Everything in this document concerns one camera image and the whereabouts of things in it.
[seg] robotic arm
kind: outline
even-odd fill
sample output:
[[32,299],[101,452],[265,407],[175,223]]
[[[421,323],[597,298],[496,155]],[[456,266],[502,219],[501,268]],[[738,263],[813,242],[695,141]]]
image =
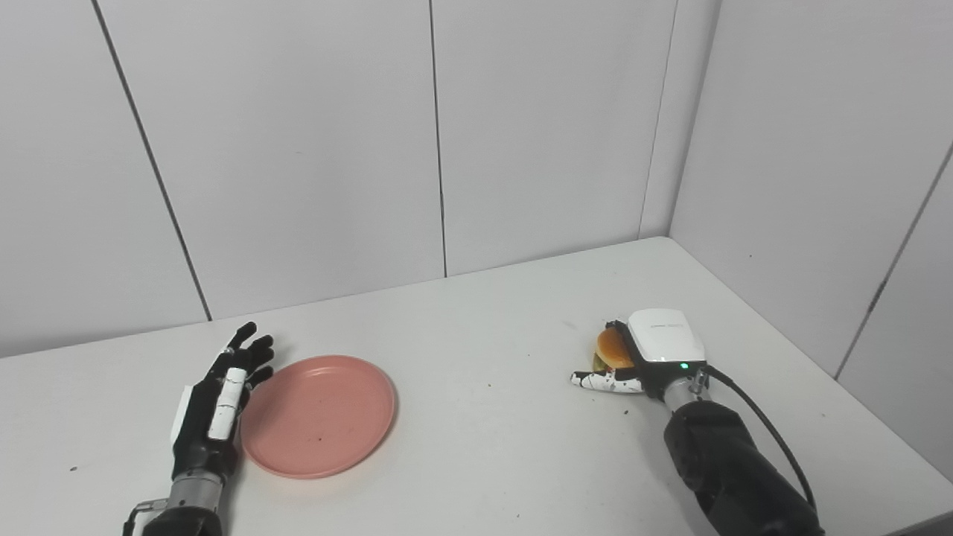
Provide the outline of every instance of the robotic arm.
[[[577,372],[583,388],[644,392],[672,411],[664,439],[682,481],[722,536],[823,536],[810,485],[781,434],[730,378],[708,364],[681,311],[645,309],[606,324],[621,341],[621,368]],[[802,496],[758,451],[738,413],[712,402],[709,377],[739,394],[778,441]]]
[[187,387],[173,426],[172,490],[168,499],[146,501],[132,510],[123,536],[132,536],[135,517],[162,510],[143,536],[222,536],[218,501],[238,463],[235,423],[252,390],[272,376],[272,336],[248,348],[241,345],[257,327],[248,322],[235,332],[199,383]]

